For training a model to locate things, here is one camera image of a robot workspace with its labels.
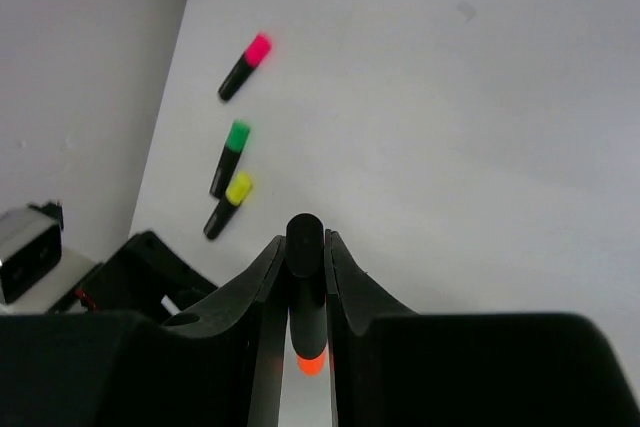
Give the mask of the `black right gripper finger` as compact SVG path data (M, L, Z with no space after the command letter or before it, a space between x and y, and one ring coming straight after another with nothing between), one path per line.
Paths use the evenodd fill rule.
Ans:
M627 380L589 319L416 313L335 231L325 235L324 267L334 425L627 424Z

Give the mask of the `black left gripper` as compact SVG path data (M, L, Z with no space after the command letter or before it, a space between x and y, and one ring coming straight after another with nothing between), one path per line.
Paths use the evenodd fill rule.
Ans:
M2 318L2 424L277 425L284 254L277 236L217 289L156 233L132 236L47 309L117 312Z

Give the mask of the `orange highlighter marker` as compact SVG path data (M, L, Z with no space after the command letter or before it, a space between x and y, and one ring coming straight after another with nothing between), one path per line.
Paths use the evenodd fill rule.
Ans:
M289 272L289 329L296 363L307 376L325 365L327 345L324 228L312 214L293 217L286 227Z

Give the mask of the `pink highlighter marker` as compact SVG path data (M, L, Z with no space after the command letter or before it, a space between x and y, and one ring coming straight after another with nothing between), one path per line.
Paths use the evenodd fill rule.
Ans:
M228 102L245 84L272 48L271 39L258 33L235 63L218 89L222 102Z

